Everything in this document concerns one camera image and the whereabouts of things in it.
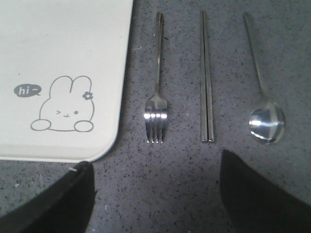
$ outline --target black object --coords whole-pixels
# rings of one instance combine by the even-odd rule
[[[237,233],[311,233],[311,207],[223,151],[220,189]]]
[[[74,169],[0,218],[0,233],[84,233],[95,201],[94,169],[89,162]]]

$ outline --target countertop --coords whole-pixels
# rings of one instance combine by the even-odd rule
[[[216,142],[200,142],[200,10],[208,15]],[[169,118],[163,144],[148,144],[144,104],[154,89],[155,17],[164,14],[161,94]],[[250,135],[260,100],[243,13],[258,28],[270,95],[286,116],[272,146]],[[221,202],[223,149],[311,204],[311,4],[308,0],[135,0],[119,134],[93,162],[96,204],[87,232],[230,232]],[[0,216],[62,177],[72,164],[0,161]]]

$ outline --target stainless steel fork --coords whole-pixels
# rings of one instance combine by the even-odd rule
[[[155,34],[156,36],[155,93],[146,102],[144,117],[146,123],[147,142],[163,143],[167,120],[167,102],[159,94],[162,27],[163,27],[163,14],[160,12],[156,14],[156,26],[157,32]]]

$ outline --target spoon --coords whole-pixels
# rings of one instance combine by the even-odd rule
[[[256,42],[254,23],[249,13],[244,13],[244,21],[257,70],[262,99],[253,108],[249,118],[251,134],[262,144],[275,144],[284,134],[285,116],[282,109],[267,95],[267,87],[259,65],[260,50]]]

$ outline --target metal chopsticks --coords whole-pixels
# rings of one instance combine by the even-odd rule
[[[211,76],[207,41],[207,17],[205,11],[201,12],[200,22],[201,141],[203,143],[207,143],[214,142],[215,138],[213,126]]]

